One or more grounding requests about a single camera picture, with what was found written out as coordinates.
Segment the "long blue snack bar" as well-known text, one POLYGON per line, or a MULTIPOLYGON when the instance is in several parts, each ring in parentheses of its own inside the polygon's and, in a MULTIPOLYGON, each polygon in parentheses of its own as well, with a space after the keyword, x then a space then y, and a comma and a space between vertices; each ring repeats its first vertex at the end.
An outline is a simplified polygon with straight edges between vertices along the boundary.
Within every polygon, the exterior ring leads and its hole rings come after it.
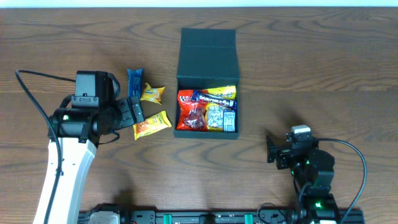
POLYGON ((136 96, 139 99, 142 96, 144 68, 137 70, 127 69, 128 96, 136 96))

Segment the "red Hacks candy bag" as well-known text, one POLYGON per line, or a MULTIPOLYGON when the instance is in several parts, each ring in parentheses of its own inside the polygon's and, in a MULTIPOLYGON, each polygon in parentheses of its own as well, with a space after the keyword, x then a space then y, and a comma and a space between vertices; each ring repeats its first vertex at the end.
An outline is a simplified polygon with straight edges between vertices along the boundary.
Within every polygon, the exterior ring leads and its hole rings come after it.
POLYGON ((207 103, 192 100, 193 90, 180 90, 177 95, 180 107, 177 130, 207 131, 205 108, 207 103))

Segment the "dark blue Cadbury chocolate bar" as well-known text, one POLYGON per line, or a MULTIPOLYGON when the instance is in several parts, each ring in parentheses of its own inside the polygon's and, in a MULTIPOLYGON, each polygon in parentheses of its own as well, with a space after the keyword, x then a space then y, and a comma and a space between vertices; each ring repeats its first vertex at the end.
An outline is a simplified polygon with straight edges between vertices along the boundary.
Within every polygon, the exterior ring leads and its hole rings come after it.
POLYGON ((193 101, 215 103, 217 105, 224 106, 232 110, 235 110, 237 108, 235 100, 220 98, 215 95, 202 93, 200 90, 194 90, 191 99, 193 101))

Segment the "yellow Hacks candy bag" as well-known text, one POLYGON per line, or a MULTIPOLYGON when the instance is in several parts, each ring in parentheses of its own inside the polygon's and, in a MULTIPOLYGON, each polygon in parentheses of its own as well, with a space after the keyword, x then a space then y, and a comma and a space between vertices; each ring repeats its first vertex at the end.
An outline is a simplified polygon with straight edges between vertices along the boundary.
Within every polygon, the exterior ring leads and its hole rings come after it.
MULTIPOLYGON (((203 94, 210 95, 222 100, 235 100, 236 99, 236 86, 220 86, 216 88, 207 88, 200 90, 203 94)), ((208 131, 222 132, 224 123, 224 111, 231 110, 230 107, 221 105, 219 103, 208 103, 205 108, 205 121, 208 131)))

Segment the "small dark blue box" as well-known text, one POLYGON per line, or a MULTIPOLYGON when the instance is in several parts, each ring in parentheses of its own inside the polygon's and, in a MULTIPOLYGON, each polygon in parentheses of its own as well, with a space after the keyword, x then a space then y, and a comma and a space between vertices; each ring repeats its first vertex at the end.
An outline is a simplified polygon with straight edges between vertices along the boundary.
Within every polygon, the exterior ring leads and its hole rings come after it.
POLYGON ((223 112, 223 131, 226 133, 235 132, 236 112, 234 110, 226 110, 223 112))

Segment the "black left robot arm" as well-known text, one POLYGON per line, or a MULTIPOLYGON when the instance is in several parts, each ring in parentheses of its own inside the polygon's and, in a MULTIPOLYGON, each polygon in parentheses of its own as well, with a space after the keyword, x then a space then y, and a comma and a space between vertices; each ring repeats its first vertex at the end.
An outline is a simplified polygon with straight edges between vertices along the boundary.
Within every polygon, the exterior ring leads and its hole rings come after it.
POLYGON ((49 117, 47 171, 34 223, 76 223, 86 176, 108 134, 140 123, 138 97, 120 98, 120 84, 108 72, 78 71, 75 93, 49 117))

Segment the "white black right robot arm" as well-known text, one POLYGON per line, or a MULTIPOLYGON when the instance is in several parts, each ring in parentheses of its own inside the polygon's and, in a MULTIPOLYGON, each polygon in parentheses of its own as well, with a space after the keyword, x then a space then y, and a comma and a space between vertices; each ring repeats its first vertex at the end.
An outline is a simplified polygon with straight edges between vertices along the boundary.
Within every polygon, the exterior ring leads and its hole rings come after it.
POLYGON ((278 146, 266 137, 267 161, 279 170, 289 169, 297 191, 295 208, 286 214, 287 223, 338 223, 341 215, 333 194, 335 158, 319 149, 310 132, 287 133, 287 144, 278 146))

